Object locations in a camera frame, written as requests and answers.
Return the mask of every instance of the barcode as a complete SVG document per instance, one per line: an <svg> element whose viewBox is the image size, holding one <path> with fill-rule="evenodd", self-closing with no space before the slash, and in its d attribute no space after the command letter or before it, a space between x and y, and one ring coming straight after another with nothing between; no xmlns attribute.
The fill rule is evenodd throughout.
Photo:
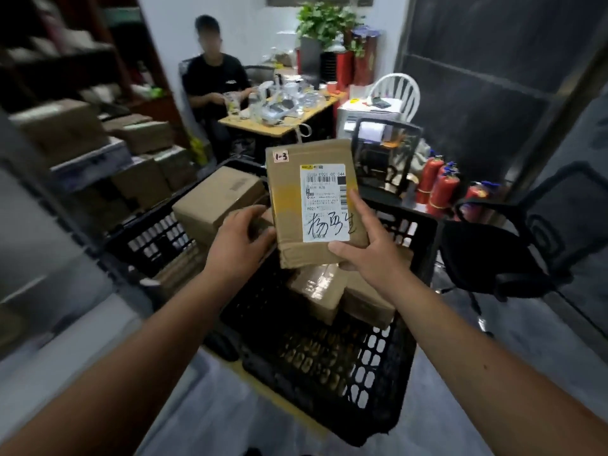
<svg viewBox="0 0 608 456"><path fill-rule="evenodd" d="M307 182L309 183L323 183L323 182L338 182L336 173L308 173Z"/></svg>
<svg viewBox="0 0 608 456"><path fill-rule="evenodd" d="M348 209L348 204L346 203L346 186L345 185L340 186L340 209L341 210Z"/></svg>

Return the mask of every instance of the phone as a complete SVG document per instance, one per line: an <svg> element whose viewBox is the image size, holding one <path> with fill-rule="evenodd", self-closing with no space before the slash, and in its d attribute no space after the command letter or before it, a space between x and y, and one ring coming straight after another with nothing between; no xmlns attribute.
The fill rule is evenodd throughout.
<svg viewBox="0 0 608 456"><path fill-rule="evenodd" d="M371 106L377 107L379 109L386 109L386 108L390 107L390 104L388 102L382 100L379 97L375 97L374 99L371 100Z"/></svg>

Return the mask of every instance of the man in black shirt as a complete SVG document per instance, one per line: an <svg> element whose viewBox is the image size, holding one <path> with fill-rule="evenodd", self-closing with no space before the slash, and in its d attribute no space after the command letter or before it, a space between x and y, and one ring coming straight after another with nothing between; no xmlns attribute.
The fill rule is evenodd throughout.
<svg viewBox="0 0 608 456"><path fill-rule="evenodd" d="M253 88L238 59L221 51L219 23L211 16L199 16L194 23L203 54L193 59L183 77L184 90L197 121L203 121L218 162L229 155L232 137L218 123L227 115L224 94L240 91L241 102Z"/></svg>

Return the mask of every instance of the floor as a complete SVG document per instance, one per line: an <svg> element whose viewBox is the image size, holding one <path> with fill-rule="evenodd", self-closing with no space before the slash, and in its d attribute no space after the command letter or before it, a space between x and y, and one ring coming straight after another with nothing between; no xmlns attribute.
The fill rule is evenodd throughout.
<svg viewBox="0 0 608 456"><path fill-rule="evenodd" d="M438 269L435 288L450 286ZM467 294L444 299L475 324ZM602 362L541 300L490 296L478 301L489 329L504 345L608 421L608 365ZM490 455L445 383L418 349L401 419L388 435L375 435L353 448L333 434L320 438L258 396L210 356L201 380L142 448L145 456L240 456L257 447L264 456L310 455Z"/></svg>

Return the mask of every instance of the white chair backrest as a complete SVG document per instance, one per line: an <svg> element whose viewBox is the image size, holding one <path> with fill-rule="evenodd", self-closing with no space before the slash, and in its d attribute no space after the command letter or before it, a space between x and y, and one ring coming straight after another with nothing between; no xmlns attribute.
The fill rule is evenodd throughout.
<svg viewBox="0 0 608 456"><path fill-rule="evenodd" d="M379 79L367 97L370 105L372 98L388 97L401 100L403 122L411 122L420 105L420 88L416 80L405 73L390 73Z"/></svg>

